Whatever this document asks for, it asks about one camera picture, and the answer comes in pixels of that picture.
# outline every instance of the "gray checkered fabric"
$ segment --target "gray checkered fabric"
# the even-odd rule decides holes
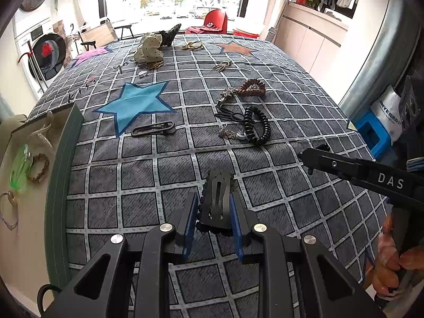
[[[204,50],[181,50],[201,40]],[[255,57],[221,53],[212,43],[229,43],[258,50]],[[181,207],[188,191],[200,193],[207,170],[222,168],[235,174],[243,203],[257,212],[262,223],[285,235],[314,235],[328,247],[358,281],[365,250],[374,256],[384,217],[382,197],[335,176],[305,173],[297,153],[327,142],[334,153],[371,159],[356,132],[325,91],[293,59],[273,44],[227,35],[177,36],[164,48],[164,65],[140,78],[129,62],[139,39],[110,45],[113,53],[92,57],[61,74],[38,101],[30,118],[75,102],[85,122],[77,143],[67,201],[67,249],[72,275],[115,233],[138,238],[164,223]],[[224,60],[234,64],[219,73],[212,67]],[[113,67],[122,65],[123,74]],[[234,97],[226,107],[244,112],[259,107],[271,123],[271,139],[263,147],[218,137],[218,128],[240,125],[214,117],[216,100],[226,87],[240,87],[246,79],[266,83],[266,96]],[[116,99],[125,82],[143,85],[169,81],[161,98],[176,111],[141,115],[119,138],[113,116],[93,112]],[[173,120],[170,136],[131,137],[143,124]],[[255,126],[262,133],[259,123]],[[289,264],[293,306],[298,300]],[[134,269],[134,283],[138,268]],[[232,238],[195,233],[188,262],[169,265],[171,317],[256,317],[258,266],[237,261]],[[134,311],[136,287],[131,290],[129,316]]]

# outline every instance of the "star pattern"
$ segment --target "star pattern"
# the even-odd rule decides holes
[[[112,52],[113,51],[109,49],[107,46],[102,46],[97,49],[86,51],[84,54],[81,54],[75,57],[76,61],[71,65],[71,68],[76,67],[77,65],[83,63],[85,60],[92,58],[94,56],[103,55],[103,54],[112,53]]]
[[[168,81],[141,87],[126,82],[117,99],[94,111],[114,115],[115,134],[119,137],[143,113],[175,112],[159,98],[167,84]]]
[[[246,46],[242,46],[232,41],[230,43],[211,43],[213,45],[217,45],[221,47],[220,54],[226,54],[228,52],[235,52],[237,54],[245,55],[247,57],[255,57],[252,53],[258,51],[256,49],[247,48]]]

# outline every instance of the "blue gripper pad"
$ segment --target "blue gripper pad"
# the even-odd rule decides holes
[[[243,247],[241,243],[241,229],[238,221],[236,206],[234,203],[233,194],[230,194],[230,220],[231,227],[233,229],[233,241],[234,241],[234,249],[236,251],[236,255],[239,260],[243,258]]]
[[[191,247],[193,245],[194,228],[196,227],[198,209],[199,209],[199,195],[196,193],[191,203],[189,220],[184,232],[184,241],[185,241],[184,248],[183,248],[184,261],[186,261],[188,256],[190,255]]]

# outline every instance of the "blue plastic stool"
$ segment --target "blue plastic stool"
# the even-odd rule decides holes
[[[391,146],[389,133],[370,110],[362,117],[355,127],[361,134],[368,148],[371,149],[371,154],[375,159],[378,159]]]

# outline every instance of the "metal bolt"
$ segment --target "metal bolt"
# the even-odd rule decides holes
[[[257,223],[255,226],[253,226],[253,229],[256,231],[256,232],[265,232],[266,231],[266,226],[264,225],[264,224],[262,224],[262,223]]]
[[[317,238],[315,238],[313,235],[306,235],[303,240],[309,245],[314,245],[317,242]]]
[[[114,244],[119,244],[120,242],[122,242],[124,240],[124,237],[122,235],[113,235],[110,238],[110,241]]]
[[[162,232],[169,232],[172,230],[173,226],[170,223],[163,223],[159,228]]]

